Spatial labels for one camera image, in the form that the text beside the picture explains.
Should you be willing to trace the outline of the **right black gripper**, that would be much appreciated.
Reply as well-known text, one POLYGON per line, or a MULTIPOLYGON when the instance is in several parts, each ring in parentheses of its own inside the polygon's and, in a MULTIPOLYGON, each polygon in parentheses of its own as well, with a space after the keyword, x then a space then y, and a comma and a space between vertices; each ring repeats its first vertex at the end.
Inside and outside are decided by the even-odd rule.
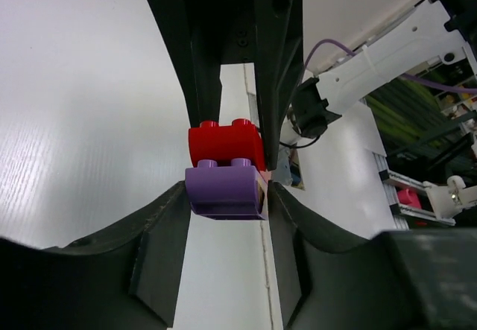
POLYGON ((253 62, 265 164, 277 166, 282 123, 303 70, 303 0, 147 0, 189 122, 217 121, 221 65, 253 62))

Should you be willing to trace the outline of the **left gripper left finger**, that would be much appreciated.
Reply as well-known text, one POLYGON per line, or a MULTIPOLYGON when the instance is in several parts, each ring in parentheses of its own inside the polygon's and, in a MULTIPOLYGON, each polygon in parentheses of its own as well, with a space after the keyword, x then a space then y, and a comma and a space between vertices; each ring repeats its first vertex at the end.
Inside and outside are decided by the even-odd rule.
POLYGON ((3 329, 169 329, 191 211, 184 183, 68 246, 1 240, 3 329))

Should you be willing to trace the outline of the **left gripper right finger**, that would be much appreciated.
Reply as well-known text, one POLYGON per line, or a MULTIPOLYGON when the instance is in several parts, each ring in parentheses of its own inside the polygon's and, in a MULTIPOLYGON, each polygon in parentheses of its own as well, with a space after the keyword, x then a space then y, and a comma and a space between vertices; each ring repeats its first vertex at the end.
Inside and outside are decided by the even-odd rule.
POLYGON ((476 231, 386 231, 366 239, 268 186, 285 329, 474 329, 476 231))

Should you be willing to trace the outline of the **red curved lego brick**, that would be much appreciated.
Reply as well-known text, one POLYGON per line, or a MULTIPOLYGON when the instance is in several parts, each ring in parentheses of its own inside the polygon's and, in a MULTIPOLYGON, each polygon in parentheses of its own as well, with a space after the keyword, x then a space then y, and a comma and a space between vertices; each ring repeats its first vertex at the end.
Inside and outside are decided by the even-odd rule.
POLYGON ((249 159, 259 171, 265 171, 265 154, 257 127, 248 119, 238 118, 230 125, 202 121, 188 132, 189 154, 194 167, 210 159, 220 166, 232 159, 249 159))

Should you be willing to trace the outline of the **lego stack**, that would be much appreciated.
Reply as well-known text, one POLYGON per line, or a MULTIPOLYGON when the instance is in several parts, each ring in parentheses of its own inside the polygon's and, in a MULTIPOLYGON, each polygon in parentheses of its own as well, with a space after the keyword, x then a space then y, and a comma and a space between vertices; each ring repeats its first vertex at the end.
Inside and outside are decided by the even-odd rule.
POLYGON ((185 172, 192 211, 213 220, 266 220, 267 184, 249 159, 220 166, 203 159, 185 172))

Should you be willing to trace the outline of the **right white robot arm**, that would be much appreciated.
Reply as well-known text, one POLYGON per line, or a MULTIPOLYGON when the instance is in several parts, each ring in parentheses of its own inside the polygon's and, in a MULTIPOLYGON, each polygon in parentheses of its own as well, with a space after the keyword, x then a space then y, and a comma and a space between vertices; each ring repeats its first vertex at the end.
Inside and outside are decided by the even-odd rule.
POLYGON ((177 73, 191 124, 193 163, 236 157, 261 171, 277 165, 280 130, 301 86, 325 96, 309 117, 320 132, 412 67, 450 54, 476 55, 476 0, 424 0, 383 37, 338 67, 303 79, 303 0, 147 0, 177 73), (259 127, 218 123, 223 65, 252 63, 259 127))

